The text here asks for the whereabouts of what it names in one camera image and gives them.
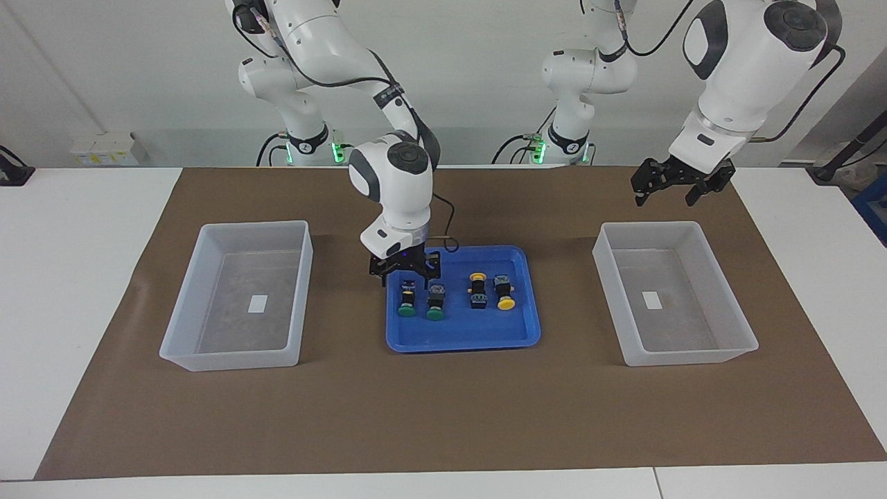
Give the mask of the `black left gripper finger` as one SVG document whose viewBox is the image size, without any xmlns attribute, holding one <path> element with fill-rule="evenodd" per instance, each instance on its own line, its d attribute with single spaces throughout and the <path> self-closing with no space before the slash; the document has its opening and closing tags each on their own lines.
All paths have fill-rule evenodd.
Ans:
<svg viewBox="0 0 887 499">
<path fill-rule="evenodd" d="M 660 168 L 656 160 L 645 160 L 631 176 L 631 189 L 635 203 L 643 207 L 649 196 L 656 192 L 660 180 Z"/>
<path fill-rule="evenodd" d="M 693 207 L 704 195 L 722 192 L 731 182 L 735 171 L 732 160 L 723 160 L 719 162 L 712 174 L 694 174 L 692 188 L 685 196 L 687 206 Z"/>
</svg>

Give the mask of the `blue plastic tray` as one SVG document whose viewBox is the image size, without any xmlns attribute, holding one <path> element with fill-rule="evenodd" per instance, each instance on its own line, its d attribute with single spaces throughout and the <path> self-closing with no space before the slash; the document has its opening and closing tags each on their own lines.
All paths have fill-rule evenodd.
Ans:
<svg viewBox="0 0 887 499">
<path fill-rule="evenodd" d="M 470 274 L 487 276 L 488 304 L 472 309 L 468 289 Z M 516 306 L 497 309 L 493 278 L 508 274 Z M 415 317 L 399 317 L 400 283 L 416 284 Z M 463 246 L 456 252 L 441 253 L 441 278 L 431 284 L 446 287 L 443 320 L 425 318 L 428 290 L 415 272 L 399 271 L 387 276 L 385 339 L 397 353 L 445 353 L 532 347 L 541 340 L 542 328 L 536 308 L 532 278 L 526 253 L 513 245 Z"/>
</svg>

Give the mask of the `black pole stand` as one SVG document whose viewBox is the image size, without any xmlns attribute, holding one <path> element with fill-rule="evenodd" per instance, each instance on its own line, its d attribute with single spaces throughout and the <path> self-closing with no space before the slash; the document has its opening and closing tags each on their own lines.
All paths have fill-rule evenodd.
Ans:
<svg viewBox="0 0 887 499">
<path fill-rule="evenodd" d="M 823 166 L 809 166 L 805 168 L 808 176 L 817 184 L 830 184 L 836 176 L 837 171 L 847 166 L 855 165 L 859 161 L 863 161 L 878 152 L 884 145 L 887 145 L 887 138 L 878 146 L 875 146 L 868 154 L 862 155 L 857 160 L 853 160 L 853 156 L 858 154 L 864 146 L 868 145 L 880 132 L 887 128 L 887 108 L 878 114 L 871 123 L 855 136 L 846 146 L 826 162 Z"/>
</svg>

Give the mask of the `brown paper table mat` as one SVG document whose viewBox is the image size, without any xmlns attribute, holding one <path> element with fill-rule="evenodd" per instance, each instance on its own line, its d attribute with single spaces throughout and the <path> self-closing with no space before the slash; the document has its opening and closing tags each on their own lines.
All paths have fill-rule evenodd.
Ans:
<svg viewBox="0 0 887 499">
<path fill-rule="evenodd" d="M 415 473 L 798 462 L 887 452 L 734 189 L 639 208 L 630 168 L 453 168 L 435 190 L 462 245 L 529 259 L 535 347 L 405 355 L 358 234 L 378 208 L 345 170 L 186 168 L 38 480 Z M 197 233 L 304 219 L 313 240 L 299 363 L 189 372 L 159 357 Z M 703 228 L 758 340 L 712 365 L 628 367 L 592 247 L 609 221 Z"/>
</svg>

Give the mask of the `blue plastic crate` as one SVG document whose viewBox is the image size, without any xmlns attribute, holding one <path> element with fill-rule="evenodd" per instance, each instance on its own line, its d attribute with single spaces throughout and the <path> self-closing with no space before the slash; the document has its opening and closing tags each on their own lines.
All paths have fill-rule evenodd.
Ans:
<svg viewBox="0 0 887 499">
<path fill-rule="evenodd" d="M 854 196 L 851 203 L 874 236 L 887 247 L 887 173 Z"/>
</svg>

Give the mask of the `translucent white plastic box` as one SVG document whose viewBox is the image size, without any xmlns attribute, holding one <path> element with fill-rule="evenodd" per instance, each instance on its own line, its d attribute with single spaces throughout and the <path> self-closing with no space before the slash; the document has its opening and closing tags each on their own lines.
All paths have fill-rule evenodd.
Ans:
<svg viewBox="0 0 887 499">
<path fill-rule="evenodd" d="M 297 365 L 312 269 L 304 220 L 203 225 L 159 357 L 192 372 Z M 253 295 L 268 296 L 260 315 Z"/>
<path fill-rule="evenodd" d="M 628 366 L 714 364 L 757 350 L 700 224 L 604 223 L 592 255 Z M 658 292 L 663 309 L 647 310 L 643 291 Z"/>
</svg>

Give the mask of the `white wall socket box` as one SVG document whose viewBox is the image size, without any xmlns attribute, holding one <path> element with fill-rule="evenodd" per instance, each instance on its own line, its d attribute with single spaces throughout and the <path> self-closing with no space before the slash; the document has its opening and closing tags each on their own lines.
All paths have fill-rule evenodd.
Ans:
<svg viewBox="0 0 887 499">
<path fill-rule="evenodd" d="M 84 167 L 140 167 L 147 160 L 146 149 L 131 132 L 79 136 L 69 152 Z"/>
</svg>

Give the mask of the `black clamp mount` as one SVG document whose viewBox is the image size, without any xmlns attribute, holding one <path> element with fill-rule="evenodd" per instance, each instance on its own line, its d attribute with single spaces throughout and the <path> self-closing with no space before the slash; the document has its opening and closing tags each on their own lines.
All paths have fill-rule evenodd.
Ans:
<svg viewBox="0 0 887 499">
<path fill-rule="evenodd" d="M 35 171 L 19 155 L 0 144 L 0 186 L 24 186 Z"/>
</svg>

